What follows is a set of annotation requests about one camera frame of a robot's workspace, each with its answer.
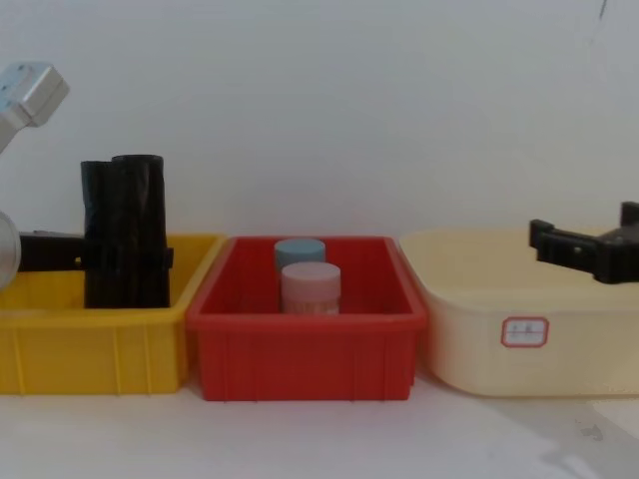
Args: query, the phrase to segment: plastic storage container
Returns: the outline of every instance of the plastic storage container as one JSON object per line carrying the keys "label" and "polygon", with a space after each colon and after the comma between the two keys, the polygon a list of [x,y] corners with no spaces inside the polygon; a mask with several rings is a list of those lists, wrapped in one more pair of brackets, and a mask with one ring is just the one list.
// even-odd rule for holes
{"label": "plastic storage container", "polygon": [[639,283],[539,262],[528,240],[526,230],[401,239],[428,301],[428,368],[488,396],[639,394]]}
{"label": "plastic storage container", "polygon": [[185,311],[223,243],[169,238],[169,308],[84,309],[81,271],[18,273],[0,291],[0,393],[175,392],[188,372]]}
{"label": "plastic storage container", "polygon": [[406,399],[426,313],[391,239],[320,238],[340,314],[279,313],[274,245],[227,244],[189,309],[207,400]]}

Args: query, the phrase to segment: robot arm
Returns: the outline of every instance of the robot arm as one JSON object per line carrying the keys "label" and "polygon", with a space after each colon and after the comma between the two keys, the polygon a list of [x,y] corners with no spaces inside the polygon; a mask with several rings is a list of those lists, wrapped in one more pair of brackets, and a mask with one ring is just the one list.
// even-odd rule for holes
{"label": "robot arm", "polygon": [[[69,93],[49,63],[20,62],[0,74],[0,154],[24,127],[44,125]],[[20,267],[22,242],[13,222],[0,212],[0,289]]]}
{"label": "robot arm", "polygon": [[68,93],[51,64],[9,65],[0,74],[0,152],[24,127],[44,125]]}
{"label": "robot arm", "polygon": [[530,222],[530,245],[537,260],[592,273],[606,284],[639,281],[639,204],[621,205],[619,228],[599,237]]}

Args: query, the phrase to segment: label sticker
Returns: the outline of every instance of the label sticker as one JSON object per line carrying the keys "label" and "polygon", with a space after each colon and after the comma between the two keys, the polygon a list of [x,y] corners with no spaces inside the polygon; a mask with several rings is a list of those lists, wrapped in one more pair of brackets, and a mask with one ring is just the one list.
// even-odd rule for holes
{"label": "label sticker", "polygon": [[548,341],[545,317],[508,317],[501,328],[501,343],[506,347],[541,347]]}

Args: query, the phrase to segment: black cylindrical object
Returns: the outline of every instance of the black cylindrical object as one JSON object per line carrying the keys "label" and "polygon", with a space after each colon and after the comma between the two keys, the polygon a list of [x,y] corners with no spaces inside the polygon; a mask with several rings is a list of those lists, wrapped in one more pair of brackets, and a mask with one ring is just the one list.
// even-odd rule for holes
{"label": "black cylindrical object", "polygon": [[140,214],[138,231],[137,307],[171,305],[165,212],[164,160],[157,155],[122,155],[114,157],[115,165],[126,165],[133,178],[146,176],[148,187],[135,198],[136,214]]}
{"label": "black cylindrical object", "polygon": [[163,159],[125,155],[82,164],[86,307],[168,307]]}
{"label": "black cylindrical object", "polygon": [[109,166],[105,162],[82,162],[80,165],[85,207],[84,305],[89,308],[120,307],[119,278],[115,269],[108,265]]}

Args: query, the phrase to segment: blue lid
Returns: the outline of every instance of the blue lid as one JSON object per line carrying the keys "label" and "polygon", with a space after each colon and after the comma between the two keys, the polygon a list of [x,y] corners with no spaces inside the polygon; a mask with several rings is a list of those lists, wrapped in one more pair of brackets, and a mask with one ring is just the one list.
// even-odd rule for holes
{"label": "blue lid", "polygon": [[326,245],[319,239],[283,239],[276,243],[276,267],[278,270],[295,262],[307,261],[326,261]]}

